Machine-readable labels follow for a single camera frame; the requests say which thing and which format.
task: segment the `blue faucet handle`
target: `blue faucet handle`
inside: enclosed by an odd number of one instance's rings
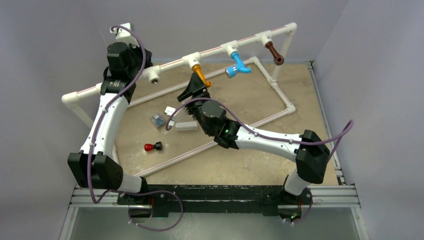
[[[225,70],[225,74],[227,75],[227,77],[232,78],[237,73],[248,74],[252,72],[252,69],[250,67],[245,66],[238,52],[233,52],[231,54],[231,58],[235,61],[235,66],[227,67],[227,69]]]

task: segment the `white block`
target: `white block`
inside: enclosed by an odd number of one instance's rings
[[[177,131],[196,130],[198,123],[196,121],[177,122],[175,128]]]
[[[174,112],[175,112],[175,108],[170,107],[170,106],[167,106],[165,108],[165,112],[164,113],[165,113],[166,116],[170,117]]]

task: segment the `white wall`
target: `white wall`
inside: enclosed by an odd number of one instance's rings
[[[59,238],[75,185],[67,157],[89,131],[61,95],[101,82],[106,66],[86,9],[81,1],[0,3],[1,239]]]
[[[424,239],[424,1],[350,0],[316,59],[337,151],[373,240]]]
[[[170,61],[296,22],[287,59],[314,60],[348,0],[86,0],[108,42],[108,27],[131,22],[155,61]],[[280,49],[283,37],[276,38]],[[261,45],[240,49],[243,58],[272,57]],[[230,60],[218,55],[215,60]]]

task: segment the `tan tabletop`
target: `tan tabletop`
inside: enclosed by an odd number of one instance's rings
[[[204,74],[227,67],[228,63],[203,63]],[[286,108],[277,93],[265,80],[259,69],[251,64],[252,73],[229,79],[225,74],[209,79],[213,86],[208,88],[213,99],[224,103],[244,123],[252,124]],[[272,74],[273,64],[264,64]],[[183,83],[190,79],[192,72],[187,66],[178,67],[160,75],[158,84],[146,79],[137,83],[132,97],[155,93],[162,89]],[[315,131],[321,139],[327,139],[320,107],[313,82],[304,64],[284,64],[278,85],[296,106],[296,111],[260,127],[260,129],[285,134],[302,134],[305,129]],[[116,135],[119,163],[124,171],[137,174],[145,169],[163,163],[173,157],[213,141],[200,126],[190,131],[166,131],[162,126],[156,129],[150,117],[157,113],[164,115],[167,106],[180,106],[177,96],[184,90],[166,94],[148,102],[129,108],[124,114]],[[192,121],[190,116],[183,117]],[[144,144],[161,141],[163,151],[144,150]],[[277,155],[249,149],[225,149],[214,146],[204,152],[184,159],[168,168],[147,177],[149,184],[209,184],[209,185],[282,185],[285,177],[296,164]],[[338,185],[333,162],[327,166],[323,185]]]

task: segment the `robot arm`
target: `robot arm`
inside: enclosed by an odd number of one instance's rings
[[[179,102],[192,97],[186,105],[188,114],[199,123],[204,133],[214,137],[214,141],[223,148],[253,149],[284,157],[296,163],[296,169],[287,177],[284,190],[299,196],[309,184],[321,184],[324,180],[330,151],[325,145],[302,145],[265,139],[264,136],[292,139],[301,142],[319,142],[321,139],[310,130],[303,134],[284,134],[265,131],[247,125],[255,134],[245,129],[239,122],[227,118],[227,111],[216,101],[210,99],[207,87],[196,73],[191,75],[184,92],[177,97]]]
[[[140,70],[143,54],[136,40],[126,31],[116,32],[117,40],[107,47],[107,61],[109,66],[103,73],[100,104],[93,127],[81,146],[78,153],[70,153],[68,165],[83,188],[88,187],[87,165],[91,164],[91,183],[94,189],[109,189],[122,192],[138,193],[142,188],[143,178],[124,173],[122,167],[113,161],[112,150],[119,123],[128,108],[136,85],[130,87],[122,96],[118,93],[125,89]],[[151,67],[152,53],[146,50],[145,67]],[[105,106],[114,99],[107,110]],[[98,128],[95,145],[92,146],[91,159],[89,152],[95,128]]]

